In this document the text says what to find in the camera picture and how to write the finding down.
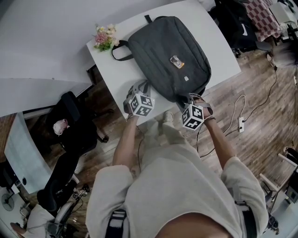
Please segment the black bag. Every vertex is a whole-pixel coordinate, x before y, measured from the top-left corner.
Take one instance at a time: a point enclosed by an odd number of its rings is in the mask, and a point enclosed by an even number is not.
[[[154,22],[148,15],[145,18],[148,25],[112,49],[113,55],[113,50],[127,46],[132,54],[113,57],[119,61],[134,58],[150,84],[171,102],[188,93],[202,95],[211,68],[195,38],[177,17],[158,17]],[[184,63],[182,68],[170,61],[174,55]]]

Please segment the backpack handle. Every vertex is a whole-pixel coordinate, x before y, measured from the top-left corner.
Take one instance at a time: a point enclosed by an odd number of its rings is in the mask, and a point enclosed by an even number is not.
[[[123,57],[123,58],[121,58],[121,59],[116,59],[116,58],[115,58],[115,56],[114,56],[114,54],[113,54],[113,51],[114,51],[115,49],[118,49],[118,48],[122,47],[122,46],[126,46],[126,47],[129,49],[129,43],[128,43],[128,41],[126,41],[126,40],[120,40],[120,41],[119,41],[119,45],[117,45],[117,46],[113,46],[113,49],[112,49],[112,56],[113,56],[113,58],[114,58],[115,60],[117,60],[117,61],[126,61],[126,60],[129,60],[129,59],[132,59],[132,58],[133,58],[133,55],[132,55],[132,54],[130,54],[130,55],[128,55],[128,56],[125,56],[125,57]]]

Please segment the hand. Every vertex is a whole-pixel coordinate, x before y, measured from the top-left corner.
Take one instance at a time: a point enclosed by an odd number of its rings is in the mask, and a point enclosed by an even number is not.
[[[195,100],[195,103],[199,103],[199,102],[204,102],[204,101],[202,99]],[[206,107],[203,107],[203,115],[204,115],[204,118],[207,118],[210,116],[210,113]]]

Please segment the checkered cloth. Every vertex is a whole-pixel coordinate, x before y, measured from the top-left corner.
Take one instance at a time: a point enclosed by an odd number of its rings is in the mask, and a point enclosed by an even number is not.
[[[281,35],[281,27],[269,10],[272,4],[271,0],[250,0],[250,3],[245,4],[249,18],[258,29],[258,41],[263,41],[271,35],[275,38]]]

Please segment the power strip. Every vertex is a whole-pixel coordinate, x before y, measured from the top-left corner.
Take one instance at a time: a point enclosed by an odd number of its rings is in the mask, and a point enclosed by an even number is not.
[[[244,132],[244,117],[238,118],[238,129],[239,129],[239,133]]]

